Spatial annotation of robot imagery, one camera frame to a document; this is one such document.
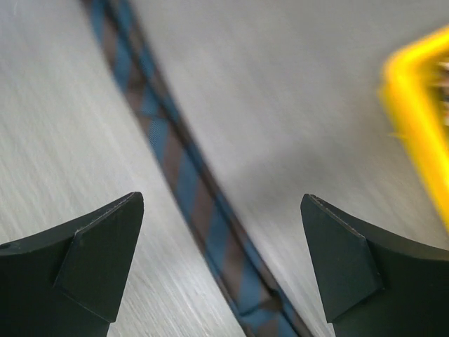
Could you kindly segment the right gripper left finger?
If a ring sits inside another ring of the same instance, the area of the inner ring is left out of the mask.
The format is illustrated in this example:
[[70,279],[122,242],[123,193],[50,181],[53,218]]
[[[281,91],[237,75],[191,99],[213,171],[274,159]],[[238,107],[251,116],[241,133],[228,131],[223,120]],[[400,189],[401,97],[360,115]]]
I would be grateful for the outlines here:
[[135,253],[144,199],[100,209],[1,245],[2,336],[106,336]]

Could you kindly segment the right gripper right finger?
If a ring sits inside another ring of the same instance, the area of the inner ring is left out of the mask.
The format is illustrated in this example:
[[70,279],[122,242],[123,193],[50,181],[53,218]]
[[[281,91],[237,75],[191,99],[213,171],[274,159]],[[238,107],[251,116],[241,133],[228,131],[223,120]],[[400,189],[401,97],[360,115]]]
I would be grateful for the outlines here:
[[448,335],[448,251],[311,194],[300,209],[326,321],[336,336]]

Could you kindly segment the blue brown striped tie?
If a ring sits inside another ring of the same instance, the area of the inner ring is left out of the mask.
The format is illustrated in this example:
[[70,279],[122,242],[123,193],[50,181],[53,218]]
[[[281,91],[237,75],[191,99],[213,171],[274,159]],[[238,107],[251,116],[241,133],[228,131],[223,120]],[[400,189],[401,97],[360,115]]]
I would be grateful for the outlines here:
[[84,1],[121,94],[138,118],[206,264],[247,336],[310,330],[260,257],[201,156],[129,1]]

